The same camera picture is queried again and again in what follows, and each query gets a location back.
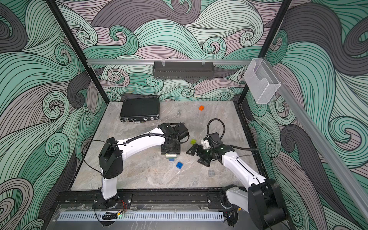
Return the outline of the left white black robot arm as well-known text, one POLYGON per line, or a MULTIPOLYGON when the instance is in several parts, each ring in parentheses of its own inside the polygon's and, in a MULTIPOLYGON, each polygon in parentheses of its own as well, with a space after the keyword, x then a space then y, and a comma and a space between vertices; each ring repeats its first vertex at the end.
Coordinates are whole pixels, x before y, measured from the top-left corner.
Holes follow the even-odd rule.
POLYGON ((99 154, 103 199, 117 198, 117 177, 124 169, 124 160, 155 146, 162 146, 164 153, 170 152, 180 147, 184 138, 189 138, 189 131, 184 123, 179 122, 163 123, 151 131, 125 140, 106 140, 99 154))

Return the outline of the white lego brick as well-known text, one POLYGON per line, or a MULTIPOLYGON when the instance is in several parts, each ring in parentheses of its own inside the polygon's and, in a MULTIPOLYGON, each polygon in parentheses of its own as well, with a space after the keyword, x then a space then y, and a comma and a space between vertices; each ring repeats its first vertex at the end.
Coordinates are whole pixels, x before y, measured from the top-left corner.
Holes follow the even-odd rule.
POLYGON ((176 154, 166 154, 166 155, 165 155, 165 157, 166 157, 167 159, 169 159, 169 158, 176 158, 176 157, 177 157, 177 155, 176 155, 176 154))

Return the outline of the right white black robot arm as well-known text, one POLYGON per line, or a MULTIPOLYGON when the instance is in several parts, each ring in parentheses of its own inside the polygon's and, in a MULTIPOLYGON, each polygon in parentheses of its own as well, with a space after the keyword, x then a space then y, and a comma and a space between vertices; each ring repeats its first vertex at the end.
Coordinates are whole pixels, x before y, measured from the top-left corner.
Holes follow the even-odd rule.
POLYGON ((208 134, 200 144, 193 144, 188 155, 198 156, 198 163, 209 167, 219 161, 244 186, 223 188, 224 202, 247 211, 255 226, 264 230, 288 219, 286 203, 280 185, 252 169, 236 152, 238 147, 224 144, 218 133, 208 134))

